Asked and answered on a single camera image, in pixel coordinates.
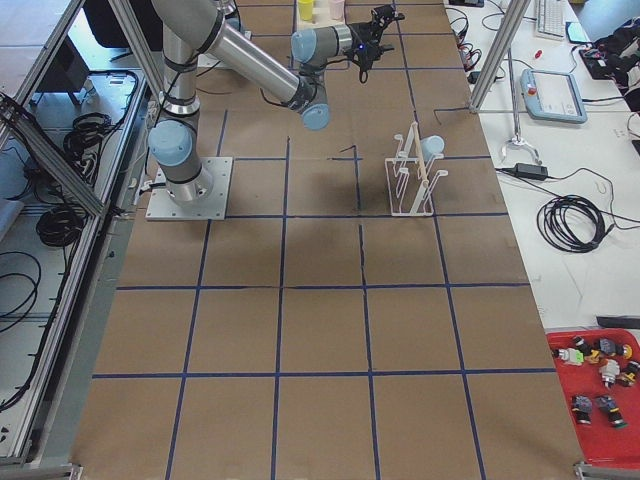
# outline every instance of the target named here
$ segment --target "metal base plate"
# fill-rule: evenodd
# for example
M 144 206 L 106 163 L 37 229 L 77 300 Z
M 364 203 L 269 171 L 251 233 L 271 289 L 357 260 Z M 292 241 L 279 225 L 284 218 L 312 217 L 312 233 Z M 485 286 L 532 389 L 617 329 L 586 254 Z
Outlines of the metal base plate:
M 165 188 L 151 192 L 147 220 L 224 220 L 233 169 L 232 157 L 203 157 L 202 165 L 213 175 L 213 190 L 205 198 L 187 204 L 176 203 Z M 156 183 L 164 183 L 158 170 Z

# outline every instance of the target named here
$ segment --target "blue tape grid line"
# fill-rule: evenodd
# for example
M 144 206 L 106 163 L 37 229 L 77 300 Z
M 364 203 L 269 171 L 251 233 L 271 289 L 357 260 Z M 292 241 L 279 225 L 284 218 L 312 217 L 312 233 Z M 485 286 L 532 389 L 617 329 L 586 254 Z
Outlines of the blue tape grid line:
M 555 368 L 476 368 L 447 370 L 389 370 L 362 372 L 149 372 L 95 373 L 94 380 L 154 378 L 331 378 L 331 377 L 434 377 L 443 375 L 532 375 L 556 373 Z
M 225 129 L 227 125 L 227 119 L 229 116 L 228 110 L 224 112 L 224 118 L 222 120 L 222 128 L 220 130 L 220 137 L 218 139 L 218 148 L 217 155 L 220 155 L 220 151 L 222 150 L 222 141 L 224 139 Z M 204 234 L 204 242 L 202 246 L 202 253 L 200 256 L 200 269 L 198 271 L 198 283 L 197 287 L 200 287 L 204 278 L 204 268 L 207 260 L 207 250 L 209 248 L 209 238 L 211 236 L 211 230 L 213 227 L 213 222 L 211 220 L 207 221 L 207 228 Z M 191 348 L 193 345 L 193 334 L 195 332 L 196 327 L 196 319 L 198 317 L 198 305 L 200 302 L 200 289 L 196 288 L 196 294 L 193 300 L 193 310 L 191 313 L 191 323 L 189 325 L 189 336 L 187 338 L 187 347 L 184 356 L 184 365 L 182 367 L 182 380 L 180 382 L 180 391 L 178 393 L 178 402 L 176 405 L 176 413 L 173 421 L 173 431 L 171 433 L 171 444 L 169 446 L 169 458 L 167 461 L 167 469 L 165 472 L 165 480 L 169 480 L 171 478 L 171 472 L 173 469 L 173 460 L 175 458 L 175 450 L 176 443 L 178 440 L 178 431 L 180 430 L 180 418 L 182 416 L 182 405 L 184 401 L 184 392 L 187 384 L 187 372 L 189 371 L 189 360 L 191 358 Z
M 289 7 L 293 4 L 268 4 L 268 5 L 252 5 L 252 7 Z M 378 4 L 360 4 L 358 6 L 377 6 Z M 419 4 L 419 3 L 404 3 L 399 4 L 398 8 L 402 8 L 403 6 L 409 5 L 441 5 L 440 2 L 434 2 L 429 4 Z M 295 29 L 295 10 L 293 14 L 293 26 L 292 31 Z M 409 67 L 406 58 L 406 52 L 404 47 L 403 36 L 416 36 L 416 35 L 450 35 L 449 33 L 423 33 L 423 34 L 413 34 L 407 33 L 403 34 L 398 25 L 398 38 L 400 40 L 400 46 L 403 56 L 404 67 L 401 68 L 393 68 L 393 67 L 382 67 L 376 68 L 378 70 L 398 70 L 404 71 L 406 73 L 407 82 L 409 86 L 409 93 L 411 96 L 412 105 L 414 107 L 414 117 L 417 120 L 417 110 L 415 108 L 415 98 L 413 94 L 413 88 L 411 84 L 411 77 L 409 75 L 410 71 L 413 70 L 460 70 L 462 67 Z M 257 37 L 269 37 L 269 36 L 280 36 L 280 35 L 257 35 Z M 226 133 L 227 126 L 227 118 L 228 111 L 225 111 L 224 121 L 222 130 L 220 133 L 220 139 L 218 143 L 218 155 L 220 154 L 222 143 L 224 140 L 224 136 Z M 472 160 L 472 159 L 489 159 L 488 156 L 459 156 L 459 157 L 448 157 L 448 160 Z M 171 445 L 169 450 L 169 458 L 167 463 L 167 469 L 165 474 L 165 479 L 169 480 L 171 477 L 172 465 L 175 455 L 177 436 L 180 426 L 180 417 L 182 413 L 182 405 L 184 400 L 184 393 L 186 388 L 186 382 L 189 378 L 274 378 L 274 413 L 273 413 L 273 432 L 272 432 L 272 457 L 271 457 L 271 478 L 275 480 L 276 476 L 276 464 L 277 464 L 277 441 L 278 441 L 278 414 L 279 414 L 279 394 L 280 394 L 280 378 L 317 378 L 317 377 L 366 377 L 369 380 L 369 395 L 370 395 L 370 410 L 371 410 L 371 428 L 372 428 L 372 447 L 374 454 L 374 464 L 375 464 L 375 473 L 376 479 L 379 480 L 381 478 L 380 471 L 380 460 L 379 460 L 379 450 L 378 450 L 378 439 L 377 439 L 377 424 L 376 424 L 376 408 L 375 408 L 375 391 L 374 391 L 374 378 L 375 377 L 385 377 L 385 376 L 438 376 L 438 375 L 461 375 L 464 384 L 464 390 L 467 400 L 467 407 L 469 411 L 469 419 L 471 423 L 471 428 L 473 432 L 474 444 L 476 448 L 476 454 L 478 457 L 478 465 L 480 468 L 481 477 L 483 480 L 486 480 L 486 473 L 484 470 L 484 464 L 482 459 L 482 453 L 480 449 L 480 441 L 478 438 L 477 426 L 475 423 L 473 407 L 471 403 L 471 394 L 469 390 L 469 385 L 467 381 L 468 376 L 473 375 L 491 375 L 491 374 L 540 374 L 540 373 L 555 373 L 554 368 L 515 368 L 515 369 L 466 369 L 464 364 L 464 356 L 462 352 L 462 346 L 460 341 L 460 334 L 458 331 L 457 320 L 455 316 L 455 308 L 453 304 L 452 298 L 452 289 L 453 288 L 482 288 L 482 287 L 520 287 L 520 286 L 529 286 L 528 283 L 485 283 L 485 284 L 453 284 L 449 281 L 446 260 L 443 252 L 443 244 L 442 238 L 440 234 L 440 229 L 438 225 L 438 216 L 446 217 L 446 216 L 504 216 L 507 215 L 506 212 L 503 213 L 489 213 L 489 214 L 473 214 L 473 213 L 458 213 L 458 214 L 445 214 L 445 215 L 437 215 L 434 217 L 435 228 L 436 228 L 436 236 L 438 241 L 438 248 L 440 251 L 440 258 L 442 263 L 442 268 L 444 272 L 444 284 L 408 284 L 408 285 L 368 285 L 366 282 L 365 276 L 365 257 L 364 257 L 364 230 L 363 226 L 359 226 L 359 240 L 360 240 L 360 255 L 361 255 L 361 268 L 362 268 L 362 285 L 357 286 L 296 286 L 296 287 L 285 287 L 284 286 L 284 278 L 285 278 L 285 248 L 286 248 L 286 229 L 287 229 L 287 220 L 289 218 L 390 218 L 388 215 L 382 216 L 365 216 L 365 215 L 357 215 L 357 216 L 290 216 L 287 214 L 287 193 L 288 193 L 288 182 L 289 182 L 289 162 L 290 162 L 290 139 L 287 139 L 287 152 L 286 157 L 275 157 L 275 158 L 237 158 L 236 161 L 255 161 L 255 160 L 265 160 L 265 161 L 285 161 L 286 169 L 285 169 L 285 192 L 284 192 L 284 200 L 283 200 L 283 215 L 281 216 L 236 216 L 231 218 L 274 218 L 274 219 L 282 219 L 282 243 L 281 243 L 281 259 L 280 259 L 280 285 L 279 287 L 270 287 L 270 286 L 203 286 L 203 275 L 204 275 L 204 267 L 207 256 L 207 250 L 209 248 L 209 238 L 212 229 L 212 222 L 209 221 L 207 224 L 207 229 L 205 233 L 205 240 L 201 254 L 201 264 L 200 271 L 198 275 L 198 284 L 196 286 L 139 286 L 139 287 L 120 287 L 118 290 L 121 291 L 136 291 L 136 290 L 195 290 L 195 299 L 192 311 L 191 324 L 189 328 L 189 336 L 186 347 L 184 366 L 182 372 L 160 372 L 160 373 L 130 373 L 130 374 L 95 374 L 93 375 L 94 379 L 129 379 L 129 378 L 170 378 L 170 379 L 180 379 L 180 391 L 178 396 L 178 402 L 176 406 L 176 413 L 174 419 L 174 427 L 171 438 Z M 360 195 L 360 184 L 359 184 L 359 160 L 357 148 L 354 146 L 354 156 L 353 158 L 344 158 L 345 161 L 353 161 L 356 175 L 356 196 L 357 196 L 357 205 L 358 210 L 361 208 L 361 195 Z M 202 290 L 215 290 L 215 289 L 246 289 L 246 288 L 279 288 L 279 306 L 278 306 L 278 330 L 277 330 L 277 347 L 276 347 L 276 365 L 275 372 L 189 372 L 189 360 L 191 354 L 191 346 L 193 342 L 193 335 L 195 331 L 195 323 L 197 319 L 197 310 L 198 303 L 200 298 L 200 292 Z M 283 321 L 283 300 L 284 300 L 284 292 L 286 288 L 294 288 L 294 289 L 361 289 L 363 292 L 363 308 L 364 308 L 364 317 L 365 317 L 365 335 L 366 335 L 366 346 L 367 346 L 367 363 L 368 369 L 366 372 L 282 372 L 281 371 L 281 348 L 282 348 L 282 321 Z M 372 363 L 372 350 L 371 350 L 371 330 L 369 323 L 369 311 L 368 311 L 368 296 L 367 292 L 370 289 L 394 289 L 394 288 L 445 288 L 447 290 L 447 296 L 449 300 L 449 307 L 451 310 L 451 317 L 453 323 L 453 329 L 455 333 L 456 346 L 458 350 L 458 357 L 460 362 L 460 369 L 452 369 L 452 370 L 424 370 L 424 371 L 374 371 L 373 363 Z
M 398 33 L 400 34 L 400 47 L 402 49 L 402 57 L 404 60 L 404 65 L 408 66 L 407 64 L 407 55 L 406 55 L 406 51 L 405 51 L 405 46 L 404 46 L 404 40 L 403 40 L 403 35 L 402 35 L 402 28 L 401 25 L 398 24 Z M 409 87 L 409 94 L 411 96 L 411 102 L 413 104 L 413 112 L 414 112 L 414 117 L 415 117 L 415 121 L 418 122 L 418 112 L 417 112 L 417 108 L 416 108 L 416 102 L 415 102 L 415 96 L 413 94 L 413 85 L 411 83 L 411 75 L 409 75 L 409 71 L 406 72 L 406 76 L 407 76 L 407 83 L 408 83 L 408 87 Z M 461 377 L 462 377 L 462 384 L 464 387 L 464 393 L 465 393 L 465 399 L 466 399 L 466 403 L 467 403 L 467 411 L 469 414 L 469 423 L 471 426 L 471 433 L 473 436 L 473 443 L 474 443 L 474 447 L 475 447 L 475 451 L 476 451 L 476 457 L 477 457 L 477 461 L 478 461 L 478 469 L 480 471 L 480 477 L 482 480 L 487 480 L 487 474 L 485 471 L 485 467 L 484 467 L 484 459 L 482 457 L 482 449 L 480 446 L 480 438 L 478 436 L 478 427 L 476 424 L 476 420 L 475 420 L 475 414 L 473 411 L 473 402 L 472 402 L 472 398 L 471 398 L 471 391 L 469 388 L 469 381 L 467 378 L 467 373 L 465 370 L 465 363 L 464 363 L 464 354 L 462 351 L 462 342 L 460 339 L 460 331 L 458 329 L 458 322 L 457 322 L 457 318 L 456 318 L 456 310 L 455 310 L 455 305 L 453 303 L 453 294 L 451 292 L 451 283 L 449 281 L 449 273 L 448 273 L 448 269 L 447 269 L 447 261 L 444 255 L 444 243 L 442 241 L 442 236 L 441 236 L 441 232 L 440 232 L 440 224 L 439 224 L 439 219 L 437 218 L 437 211 L 436 211 L 436 206 L 433 206 L 434 209 L 434 226 L 435 226 L 435 231 L 436 231 L 436 239 L 438 242 L 438 251 L 440 253 L 440 263 L 442 264 L 442 272 L 444 275 L 444 282 L 445 282 L 445 288 L 447 291 L 447 300 L 449 302 L 449 310 L 451 313 L 451 322 L 452 322 L 452 326 L 453 326 L 453 332 L 454 332 L 454 336 L 455 336 L 455 340 L 456 340 L 456 349 L 458 351 L 458 359 L 460 362 L 460 369 L 461 369 Z
M 394 285 L 297 285 L 289 287 L 279 287 L 275 285 L 141 285 L 136 287 L 118 287 L 120 292 L 138 292 L 138 291 L 163 291 L 163 290 L 248 290 L 248 289 L 267 289 L 281 288 L 282 290 L 390 290 L 405 288 L 518 288 L 530 287 L 528 282 L 513 283 L 405 283 Z

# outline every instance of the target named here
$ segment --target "white table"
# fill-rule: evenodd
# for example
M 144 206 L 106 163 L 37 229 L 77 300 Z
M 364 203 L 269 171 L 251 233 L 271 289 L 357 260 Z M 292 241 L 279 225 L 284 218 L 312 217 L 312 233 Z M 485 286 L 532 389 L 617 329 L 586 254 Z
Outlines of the white table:
M 492 13 L 498 13 L 499 10 L 489 2 L 485 2 L 484 8 L 469 8 L 469 7 L 455 7 L 462 10 L 467 14 L 469 18 L 469 32 L 465 41 L 473 44 L 475 48 L 482 50 L 483 58 L 476 66 L 476 70 L 481 70 L 484 65 L 484 60 L 489 53 L 491 44 L 496 35 L 493 32 L 482 25 L 482 19 Z M 454 10 L 447 11 L 449 18 L 453 21 L 455 18 L 461 15 Z M 533 17 L 533 1 L 527 10 L 527 17 Z M 498 28 L 500 25 L 501 17 L 491 17 L 486 20 L 486 24 L 490 27 Z M 565 0 L 565 20 L 566 21 L 578 21 L 573 9 L 569 3 Z M 458 21 L 454 24 L 456 30 L 460 30 L 464 25 L 464 21 Z M 535 69 L 550 70 L 558 72 L 569 72 L 576 64 L 571 60 L 573 55 L 577 66 L 573 70 L 573 76 L 576 79 L 578 89 L 582 98 L 598 99 L 620 96 L 615 83 L 611 80 L 593 80 L 589 71 L 584 66 L 582 59 L 577 51 L 573 54 L 571 49 L 574 45 L 570 44 L 567 39 L 562 42 L 557 40 L 549 40 L 546 38 L 537 37 L 534 35 L 535 22 L 524 19 L 520 25 L 520 29 L 516 34 L 513 43 L 511 45 L 513 57 L 515 59 L 527 62 Z M 542 50 L 540 58 L 536 59 L 535 54 L 537 51 Z M 507 62 L 502 63 L 504 71 L 507 71 Z M 526 66 L 522 63 L 516 62 L 514 65 L 514 71 L 517 75 L 519 82 L 520 72 L 525 69 Z M 518 110 L 524 112 L 524 102 L 520 96 L 518 96 Z M 597 104 L 585 104 L 586 110 L 589 113 L 592 112 L 627 112 L 629 111 L 627 104 L 622 101 L 603 102 Z M 504 80 L 497 81 L 493 84 L 490 93 L 487 95 L 483 105 L 483 111 L 497 111 L 497 112 L 510 112 L 512 111 L 511 103 L 511 90 L 509 88 L 508 77 Z
M 466 40 L 486 55 L 495 32 L 481 25 L 483 17 L 498 12 L 486 2 L 484 8 L 461 8 L 469 17 Z M 460 15 L 448 11 L 451 20 Z M 532 7 L 527 16 L 533 16 Z M 565 20 L 577 21 L 566 2 Z M 457 22 L 457 30 L 464 22 Z M 499 26 L 499 17 L 487 20 Z M 523 20 L 512 43 L 514 58 L 536 69 L 569 71 L 572 45 L 534 36 L 534 22 Z M 542 50 L 539 59 L 535 52 Z M 583 98 L 619 96 L 612 81 L 593 80 L 575 52 L 577 67 L 573 74 Z M 477 68 L 482 68 L 483 60 Z M 524 65 L 516 63 L 519 72 Z M 525 112 L 519 95 L 518 110 Z M 624 101 L 586 105 L 589 119 L 583 125 L 568 125 L 533 120 L 521 114 L 523 137 L 538 148 L 543 164 L 554 177 L 568 175 L 580 167 L 590 168 L 614 184 L 614 212 L 640 219 L 640 156 L 627 133 L 630 112 Z M 509 82 L 494 83 L 482 105 L 480 120 L 489 151 L 496 167 L 510 167 L 516 162 L 531 163 L 526 151 L 510 150 L 504 164 L 500 161 L 502 145 L 513 136 L 511 92 Z M 640 120 L 632 126 L 640 131 Z M 614 230 L 601 246 L 589 254 L 563 253 L 548 245 L 536 228 L 539 208 L 551 199 L 526 184 L 499 175 L 500 185 L 509 210 L 514 231 L 536 298 L 543 325 L 547 329 L 596 326 L 596 315 L 640 315 L 640 229 L 627 232 Z M 610 191 L 605 182 L 589 173 L 580 173 L 566 181 L 547 181 L 542 184 L 561 195 L 577 194 L 589 198 L 608 211 Z
M 521 121 L 527 140 L 540 149 L 550 175 L 562 177 L 580 167 L 590 168 L 613 182 L 614 213 L 640 219 L 640 156 L 626 134 L 628 117 L 622 112 L 600 113 L 577 127 L 549 126 L 527 115 Z M 480 118 L 496 167 L 531 163 L 524 151 L 512 151 L 505 164 L 500 163 L 498 151 L 513 130 L 510 114 L 481 114 Z M 596 314 L 640 314 L 640 230 L 614 230 L 588 254 L 560 252 L 536 228 L 538 209 L 551 197 L 508 176 L 499 178 L 546 328 L 595 326 Z M 609 209 L 608 186 L 588 172 L 541 185 L 561 195 L 584 196 L 602 210 Z

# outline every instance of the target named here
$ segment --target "cardboard surface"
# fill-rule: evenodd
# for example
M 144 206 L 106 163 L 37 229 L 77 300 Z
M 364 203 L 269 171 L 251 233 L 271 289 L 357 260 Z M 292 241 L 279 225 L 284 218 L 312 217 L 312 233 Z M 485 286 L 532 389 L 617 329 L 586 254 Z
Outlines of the cardboard surface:
M 201 154 L 240 158 L 232 218 L 140 211 L 120 278 L 132 291 L 100 357 L 110 375 L 73 458 L 88 478 L 574 478 L 580 450 L 479 119 L 434 115 L 469 96 L 444 7 L 409 3 L 368 84 L 353 65 L 327 71 L 322 132 L 234 73 L 199 79 L 224 93 L 202 94 Z M 256 43 L 287 61 L 293 4 L 243 4 Z M 370 2 L 347 4 L 348 21 L 369 20 Z M 444 138 L 450 175 L 435 218 L 395 219 L 384 159 L 413 120 Z

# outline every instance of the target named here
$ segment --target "power adapter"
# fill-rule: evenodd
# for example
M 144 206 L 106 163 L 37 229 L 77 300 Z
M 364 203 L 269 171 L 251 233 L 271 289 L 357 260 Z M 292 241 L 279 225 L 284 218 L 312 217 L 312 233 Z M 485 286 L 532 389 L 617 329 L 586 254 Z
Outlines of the power adapter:
M 528 178 L 529 180 L 544 181 L 549 178 L 547 167 L 542 165 L 530 165 L 528 163 L 516 163 L 511 168 L 501 168 L 501 172 L 516 178 Z
M 475 85 L 476 82 L 478 81 L 478 78 L 480 77 L 480 72 L 481 70 L 476 70 L 475 72 L 471 72 L 467 77 L 467 82 L 469 82 L 471 85 Z M 493 79 L 493 81 L 495 82 L 496 80 L 502 80 L 503 78 L 504 77 L 496 77 Z

